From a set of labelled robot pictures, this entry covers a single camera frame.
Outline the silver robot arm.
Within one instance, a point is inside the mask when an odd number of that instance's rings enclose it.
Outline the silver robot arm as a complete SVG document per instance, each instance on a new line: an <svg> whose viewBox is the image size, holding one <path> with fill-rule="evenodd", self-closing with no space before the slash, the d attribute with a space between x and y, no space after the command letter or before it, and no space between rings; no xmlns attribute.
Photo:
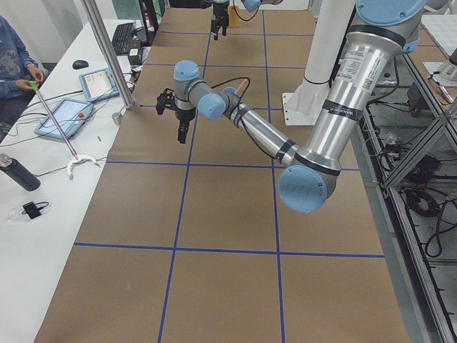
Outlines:
<svg viewBox="0 0 457 343"><path fill-rule="evenodd" d="M285 166L282 202L306 213L321 208L341 172L340 158L387 62L415 51L425 9L442 1L323 1L302 84L283 95L287 125L310 125L305 146L262 119L240 94L218 90L189 60L174 67L171 108L178 118L226 117Z"/></svg>
<svg viewBox="0 0 457 343"><path fill-rule="evenodd" d="M253 12L249 18L243 18L238 12L238 7L235 4L230 5L229 0L201 1L201 7L211 6L213 14L211 18L211 30L215 41L219 39L219 31L223 36L227 35L227 28L239 28L240 21L252 20L261 5L278 5L282 0L246 0L242 4L248 12Z"/></svg>

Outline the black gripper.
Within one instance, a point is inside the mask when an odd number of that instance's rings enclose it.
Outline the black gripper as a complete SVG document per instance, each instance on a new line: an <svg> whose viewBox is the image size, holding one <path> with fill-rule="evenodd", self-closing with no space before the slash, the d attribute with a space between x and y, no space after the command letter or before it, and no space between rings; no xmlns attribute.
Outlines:
<svg viewBox="0 0 457 343"><path fill-rule="evenodd" d="M212 1L213 16L211 19L211 33L214 36L214 40L219 39L220 30L222 36L227 35L227 28L229 26L228 7L229 0Z"/></svg>
<svg viewBox="0 0 457 343"><path fill-rule="evenodd" d="M186 143L186 137L189 132L189 125L196 116L195 109L183 110L177 109L175 111L176 118L179 120L178 128L178 141L180 144Z"/></svg>

